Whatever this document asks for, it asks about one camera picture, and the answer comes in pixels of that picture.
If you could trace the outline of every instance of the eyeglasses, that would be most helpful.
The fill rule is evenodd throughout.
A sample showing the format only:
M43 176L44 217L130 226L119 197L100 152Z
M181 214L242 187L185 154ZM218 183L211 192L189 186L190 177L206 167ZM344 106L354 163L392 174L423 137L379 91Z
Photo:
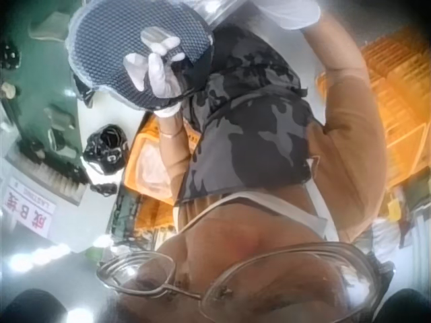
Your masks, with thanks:
M376 267L342 243L290 246L224 271L204 294L174 285L176 263L135 252L102 264L98 278L118 293L158 298L172 293L199 302L214 322L342 322L374 306L382 284Z

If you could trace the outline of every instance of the green panel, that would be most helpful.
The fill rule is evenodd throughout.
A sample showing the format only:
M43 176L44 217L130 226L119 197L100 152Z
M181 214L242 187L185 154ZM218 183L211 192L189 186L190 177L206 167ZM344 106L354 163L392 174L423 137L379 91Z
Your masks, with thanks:
M5 81L18 88L19 95L10 106L15 107L22 135L36 137L49 151L47 131L50 120L44 108L55 105L75 118L75 129L64 132L66 141L82 152L77 117L77 100L71 87L71 71L65 43L35 40L28 34L31 25L43 22L53 12L71 16L81 5L78 0L15 0L7 15L6 38L12 40L21 53L20 68L2 71Z

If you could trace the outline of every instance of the white glove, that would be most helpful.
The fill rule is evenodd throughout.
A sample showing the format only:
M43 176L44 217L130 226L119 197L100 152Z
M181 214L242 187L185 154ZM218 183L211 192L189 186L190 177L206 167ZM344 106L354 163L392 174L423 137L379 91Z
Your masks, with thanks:
M315 0L251 0L264 15L286 30L311 26L321 17Z
M153 51L148 58L133 53L127 55L123 61L135 87L141 92L145 90L144 78L148 72L150 85L156 97L167 99L180 96L182 93L180 83L172 71L170 63L165 65L162 60L162 57L170 50L179 46L180 38L171 36L161 42L149 42L146 38L143 39L143 42ZM173 56L170 62L182 61L184 58L185 54L180 52ZM160 118L168 118L174 116L180 109L181 102L161 111L155 111L154 114Z

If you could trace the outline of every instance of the camouflage apron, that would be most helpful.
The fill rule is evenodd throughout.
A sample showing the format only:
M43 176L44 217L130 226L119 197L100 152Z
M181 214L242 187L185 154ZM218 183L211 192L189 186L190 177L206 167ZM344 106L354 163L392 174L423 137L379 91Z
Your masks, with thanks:
M307 182L306 127L312 112L302 99L299 77L250 32L228 27L214 36L207 85L184 109L202 137L177 203Z

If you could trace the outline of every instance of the wrist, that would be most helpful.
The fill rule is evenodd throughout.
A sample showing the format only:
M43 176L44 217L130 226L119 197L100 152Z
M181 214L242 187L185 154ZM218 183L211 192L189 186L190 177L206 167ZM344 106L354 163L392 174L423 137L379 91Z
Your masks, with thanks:
M160 134L166 136L175 136L180 133L184 127L183 114L178 111L176 114L167 118L156 115Z

